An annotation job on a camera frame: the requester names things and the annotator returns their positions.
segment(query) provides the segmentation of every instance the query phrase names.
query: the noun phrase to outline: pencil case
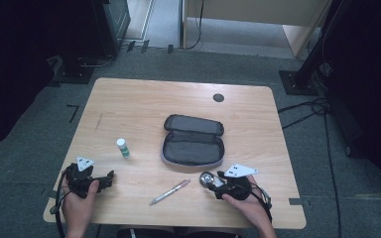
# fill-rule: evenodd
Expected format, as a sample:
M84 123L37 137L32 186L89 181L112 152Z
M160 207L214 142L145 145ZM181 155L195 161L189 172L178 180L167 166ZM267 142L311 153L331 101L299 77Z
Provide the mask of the pencil case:
M222 164L224 127L220 122L174 114L166 119L164 128L169 131L162 151L166 163L186 167Z

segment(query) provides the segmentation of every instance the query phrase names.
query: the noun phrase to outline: gray carpet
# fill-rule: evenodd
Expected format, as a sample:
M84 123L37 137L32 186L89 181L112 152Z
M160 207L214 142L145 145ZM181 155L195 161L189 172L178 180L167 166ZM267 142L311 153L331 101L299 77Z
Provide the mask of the gray carpet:
M98 77L264 85L273 89L277 107L316 99L286 95L278 71L298 70L301 61L165 49L122 50L112 63L96 68L89 84L46 87L10 135L0 142L0 237L58 237L54 223L43 220L52 190L94 81ZM73 120L73 107L79 110ZM287 125L311 113L309 107L280 114ZM332 115L327 128L339 197L342 237L381 237L381 171L368 160L350 159ZM277 230L279 237L337 237L334 189L323 116L284 130L307 226ZM87 237L94 237L91 225ZM103 225L100 237L114 237L117 226ZM247 237L256 237L248 229Z

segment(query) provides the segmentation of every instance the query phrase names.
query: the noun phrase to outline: wooden desk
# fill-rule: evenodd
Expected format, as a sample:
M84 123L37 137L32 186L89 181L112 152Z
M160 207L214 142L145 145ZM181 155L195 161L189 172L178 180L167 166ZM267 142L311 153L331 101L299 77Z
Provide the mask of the wooden desk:
M212 96L221 93L223 102ZM203 188L204 169L178 170L161 160L167 135L163 125L171 114L184 114L223 123L226 171L233 163L256 168L258 184L272 197L276 228L306 225L286 142L272 91L263 86L100 78L95 82L62 166L75 157L96 160L94 177L114 170L113 186L97 196L93 223L198 227L250 227L246 219L214 193ZM122 158L116 140L127 140L131 156ZM183 179L188 186L150 206L158 195ZM49 209L46 221L54 222Z
M283 25L293 54L298 57L315 29L322 25L331 2L331 0L209 0L204 1L202 18ZM182 0L181 3L180 41L185 48L187 19L199 18L202 0Z

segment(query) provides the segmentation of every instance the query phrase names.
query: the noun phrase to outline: white pen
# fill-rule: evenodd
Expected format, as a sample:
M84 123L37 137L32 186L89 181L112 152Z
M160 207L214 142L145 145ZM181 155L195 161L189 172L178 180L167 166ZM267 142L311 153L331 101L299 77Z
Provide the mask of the white pen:
M152 200L150 202L150 205L154 205L154 204L157 204L159 201L163 200L164 198L172 195L173 193L175 193L175 191L178 191L179 189L181 189L182 187L188 185L188 183L190 183L191 180L190 179L185 179L183 181L181 181L181 183L177 184L176 186L174 186L172 189L170 189L168 192L166 193L163 193L161 194L160 196L156 197L154 200Z

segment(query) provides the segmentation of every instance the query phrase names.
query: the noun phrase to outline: person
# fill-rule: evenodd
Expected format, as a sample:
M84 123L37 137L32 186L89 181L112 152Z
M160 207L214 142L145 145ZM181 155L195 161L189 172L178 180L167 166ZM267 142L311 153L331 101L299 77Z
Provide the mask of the person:
M250 182L256 184L252 176L248 176ZM63 179L63 193L66 197L63 200L63 216L67 225L67 238L82 238L91 221L94 207L95 196L97 194L99 181L95 180L88 189L88 195L85 199L80 198L74 193L69 193L69 188L65 178ZM261 196L259 189L253 189L258 196ZM259 203L254 195L249 195L245 200L236 200L228 194L222 198L231 206L240 211L258 230L261 238L277 237L267 212Z

